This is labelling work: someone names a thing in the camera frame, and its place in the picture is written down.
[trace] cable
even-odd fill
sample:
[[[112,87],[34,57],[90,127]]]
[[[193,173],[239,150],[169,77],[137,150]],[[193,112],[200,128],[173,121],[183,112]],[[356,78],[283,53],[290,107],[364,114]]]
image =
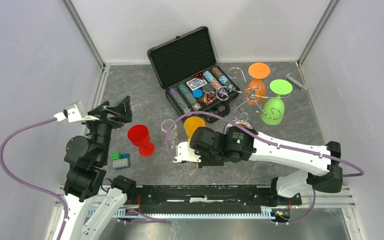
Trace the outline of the cable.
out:
[[[313,199],[312,199],[311,207],[308,209],[308,212],[307,212],[304,216],[302,216],[302,217],[300,217],[300,218],[298,218],[298,219],[296,219],[296,220],[289,221],[289,222],[275,222],[276,226],[277,226],[277,225],[283,225],[283,226],[286,226],[286,225],[289,225],[289,224],[295,224],[295,223],[301,222],[302,220],[308,218],[308,216],[309,216],[309,215],[313,212],[313,210],[314,210],[314,205],[316,205],[316,190],[314,190],[314,189],[312,190],[312,195],[313,195]]]
[[[140,216],[150,220],[150,221],[124,221],[125,224],[152,224],[152,223],[166,223],[167,222],[166,219],[153,218],[151,216],[147,216],[147,215],[141,213],[140,211],[136,211],[135,209],[127,207],[127,206],[122,206],[122,207],[120,207],[120,209],[126,209],[129,211],[132,211],[135,214],[140,215]]]
[[[109,178],[104,178],[104,179],[102,180],[102,183],[100,184],[100,189],[102,189],[102,191],[108,193],[108,190],[105,190],[104,187],[102,186],[102,184],[104,183],[105,180],[108,180],[111,184],[113,184],[113,181],[111,181],[111,179],[109,179]]]
[[[58,194],[52,192],[52,191],[49,191],[47,189],[44,189],[42,187],[39,187],[39,186],[35,186],[33,184],[30,184],[24,180],[21,180],[20,178],[18,178],[17,176],[15,176],[7,167],[7,165],[5,165],[5,162],[4,162],[4,148],[5,148],[5,145],[7,145],[8,141],[13,138],[15,135],[23,132],[23,131],[26,131],[28,129],[32,129],[32,128],[35,128],[35,127],[38,127],[38,126],[42,126],[42,125],[45,125],[45,124],[48,124],[48,123],[52,123],[54,121],[56,121],[57,118],[54,117],[52,119],[49,119],[49,120],[46,120],[46,121],[41,121],[41,122],[38,122],[38,123],[35,123],[35,124],[32,124],[32,125],[29,125],[29,126],[25,126],[23,128],[20,128],[18,129],[17,131],[11,133],[9,136],[7,136],[5,138],[5,140],[3,140],[2,144],[0,145],[0,166],[2,167],[3,171],[8,175],[10,176],[12,179],[14,179],[15,181],[17,181],[18,183],[26,186],[26,187],[29,187],[31,189],[34,189],[34,190],[38,190],[42,193],[46,193],[46,194],[49,194],[51,196],[53,196],[54,198],[58,199],[63,208],[64,208],[64,221],[62,221],[62,225],[61,225],[61,228],[59,229],[59,233],[58,233],[58,236],[57,236],[57,240],[60,240],[61,239],[61,236],[63,235],[63,231],[64,231],[64,228],[66,226],[66,221],[65,219],[67,219],[69,217],[69,206],[67,204],[67,202],[64,200],[64,198],[60,197]]]
[[[343,160],[343,159],[340,159],[340,158],[337,158],[337,157],[334,157],[334,156],[331,156],[331,155],[322,154],[321,152],[307,150],[307,149],[302,149],[302,148],[299,148],[299,147],[293,147],[293,146],[288,146],[288,145],[283,145],[283,144],[278,144],[277,142],[266,140],[264,138],[259,137],[258,135],[255,135],[254,133],[250,132],[248,129],[244,128],[243,126],[240,126],[239,124],[237,124],[237,123],[235,123],[235,122],[233,122],[233,121],[231,121],[231,120],[229,120],[229,119],[227,119],[225,117],[219,116],[219,115],[211,113],[211,112],[206,112],[206,111],[187,112],[187,113],[179,116],[173,122],[173,124],[170,126],[170,128],[168,129],[167,135],[165,136],[165,146],[167,147],[168,154],[170,155],[170,157],[173,158],[174,161],[177,161],[177,160],[176,160],[175,156],[173,155],[173,153],[170,151],[170,148],[169,148],[169,135],[170,135],[170,132],[173,130],[174,126],[176,125],[176,123],[178,121],[180,121],[184,117],[187,117],[187,116],[190,116],[190,115],[193,115],[193,114],[208,115],[208,116],[211,116],[211,117],[215,117],[216,119],[220,119],[220,120],[223,120],[225,122],[228,122],[228,123],[232,124],[233,126],[239,128],[240,130],[244,131],[245,133],[247,133],[251,137],[253,137],[253,138],[255,138],[255,139],[257,139],[257,140],[259,140],[259,141],[261,141],[263,143],[266,143],[268,145],[277,146],[278,148],[288,149],[288,150],[297,151],[297,152],[301,152],[301,153],[311,154],[311,155],[314,155],[314,156],[321,156],[323,158],[327,158],[327,159],[334,160],[334,161],[337,161],[339,163],[345,164],[345,165],[350,166],[353,169],[359,171],[359,173],[345,174],[345,175],[343,175],[344,178],[347,178],[347,177],[358,177],[358,176],[363,176],[364,175],[363,169],[361,169],[360,167],[358,167],[357,165],[355,165],[355,164],[353,164],[353,163],[351,163],[349,161],[346,161],[346,160]]]

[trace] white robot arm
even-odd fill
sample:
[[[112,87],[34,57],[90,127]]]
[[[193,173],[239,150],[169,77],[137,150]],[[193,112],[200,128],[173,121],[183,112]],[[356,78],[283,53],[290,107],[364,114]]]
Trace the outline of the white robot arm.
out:
[[[181,142],[178,145],[175,163],[190,161],[198,163],[198,167],[202,168],[223,166],[225,162],[272,162],[299,169],[288,176],[272,180],[271,186],[275,187],[279,196],[292,198],[295,194],[311,188],[325,193],[341,191],[342,168],[338,162],[323,157],[323,154],[341,157],[341,145],[338,142],[331,141],[321,146],[305,145],[276,139],[262,132],[254,133],[278,145],[255,140],[237,127],[228,128],[226,134],[214,132],[208,127],[199,127],[190,143]],[[320,156],[281,148],[280,145],[319,152]]]

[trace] blue poker chip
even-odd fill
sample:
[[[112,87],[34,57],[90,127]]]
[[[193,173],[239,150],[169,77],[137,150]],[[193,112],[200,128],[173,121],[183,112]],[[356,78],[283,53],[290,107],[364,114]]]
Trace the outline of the blue poker chip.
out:
[[[199,99],[200,97],[203,96],[203,91],[201,89],[196,89],[196,90],[193,90],[193,96],[197,99]]]

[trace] metal bracket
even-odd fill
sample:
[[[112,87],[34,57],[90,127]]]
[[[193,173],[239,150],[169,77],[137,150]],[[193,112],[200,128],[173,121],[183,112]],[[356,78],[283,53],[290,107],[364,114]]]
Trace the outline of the metal bracket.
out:
[[[200,163],[201,159],[200,156],[195,154],[195,150],[189,147],[189,142],[184,141],[177,145],[176,148],[176,161],[173,161],[174,163],[182,163],[182,162],[193,162],[193,163]]]
[[[295,85],[297,85],[301,89],[301,91],[307,92],[310,89],[310,86],[308,86],[307,84],[303,85],[301,82],[299,82],[295,78],[291,77],[290,73],[285,75],[285,80],[289,80],[289,81],[293,82]]]

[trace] white wall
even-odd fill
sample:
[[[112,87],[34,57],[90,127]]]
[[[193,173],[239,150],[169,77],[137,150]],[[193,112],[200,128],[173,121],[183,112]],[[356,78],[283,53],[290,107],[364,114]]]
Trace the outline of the white wall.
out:
[[[340,1],[303,69],[325,140],[366,172],[345,181],[367,239],[384,239],[384,1]]]
[[[107,63],[207,26],[219,62],[297,60],[329,0],[73,0]]]
[[[60,0],[0,1],[0,145],[65,105],[91,106],[100,69]],[[64,148],[80,124],[53,122],[25,131],[5,148],[8,168],[56,191],[69,165]],[[55,199],[20,185],[0,167],[0,239],[44,239]]]

